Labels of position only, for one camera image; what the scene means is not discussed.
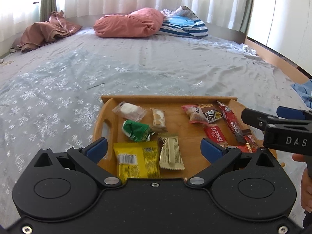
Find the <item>pillow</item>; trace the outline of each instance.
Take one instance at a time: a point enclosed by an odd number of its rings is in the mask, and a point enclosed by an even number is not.
[[[152,8],[143,8],[129,15],[106,15],[93,26],[99,37],[148,37],[161,27],[163,14]]]

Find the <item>wooden tray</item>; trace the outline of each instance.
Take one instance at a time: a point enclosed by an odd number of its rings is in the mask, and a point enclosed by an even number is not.
[[[169,133],[178,133],[179,148],[182,155],[185,170],[172,171],[160,169],[163,178],[190,178],[210,163],[202,156],[200,152],[200,142],[207,137],[202,124],[189,123],[189,117],[182,110],[182,105],[187,104],[207,104],[216,100],[228,105],[236,115],[241,129],[248,129],[249,126],[241,120],[241,112],[245,106],[237,102],[236,97],[199,97],[199,96],[138,96],[138,95],[119,95],[119,96],[102,96],[104,106],[102,107],[93,132],[93,141],[99,139],[102,135],[103,123],[107,123],[110,128],[108,138],[108,152],[105,159],[102,159],[98,165],[117,175],[117,162],[113,151],[113,143],[130,142],[126,135],[122,132],[121,126],[125,119],[113,113],[112,109],[120,102],[125,101],[143,107],[148,112],[141,120],[141,123],[152,125],[153,116],[150,108],[158,108],[165,111],[166,126]],[[229,145],[238,145],[234,134],[231,132],[224,119],[216,122],[222,130]],[[153,135],[151,140],[157,140],[157,135]],[[259,147],[262,141],[255,138]]]

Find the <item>blue cloth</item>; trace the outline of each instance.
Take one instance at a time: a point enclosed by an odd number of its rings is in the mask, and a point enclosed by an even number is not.
[[[312,99],[311,99],[312,79],[310,79],[304,84],[294,83],[291,86],[302,98],[307,107],[312,108]]]
[[[182,16],[167,16],[157,34],[203,38],[208,35],[208,28],[200,19],[192,20]]]

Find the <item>finger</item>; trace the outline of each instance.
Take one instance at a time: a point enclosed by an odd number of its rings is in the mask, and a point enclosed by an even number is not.
[[[312,195],[312,179],[308,175],[308,169],[303,171],[301,179],[301,190],[305,190],[307,193]]]
[[[293,154],[292,159],[296,162],[305,162],[305,156],[300,154]]]
[[[312,195],[301,188],[301,200],[310,208],[312,208]]]
[[[310,208],[307,204],[305,204],[305,202],[303,202],[302,200],[301,200],[301,207],[305,210],[305,211],[307,211],[307,212],[309,212],[309,213],[311,213],[312,212],[312,208]]]

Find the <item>tray handle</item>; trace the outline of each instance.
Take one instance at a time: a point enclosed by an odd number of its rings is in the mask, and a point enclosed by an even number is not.
[[[118,119],[112,110],[117,104],[118,103],[111,98],[103,105],[93,130],[93,141],[96,141],[102,136],[103,123],[106,123],[110,128],[109,138],[107,138],[107,154],[102,160],[99,161],[98,165],[113,175],[116,175],[117,165],[116,157],[113,152],[113,142],[117,141]]]

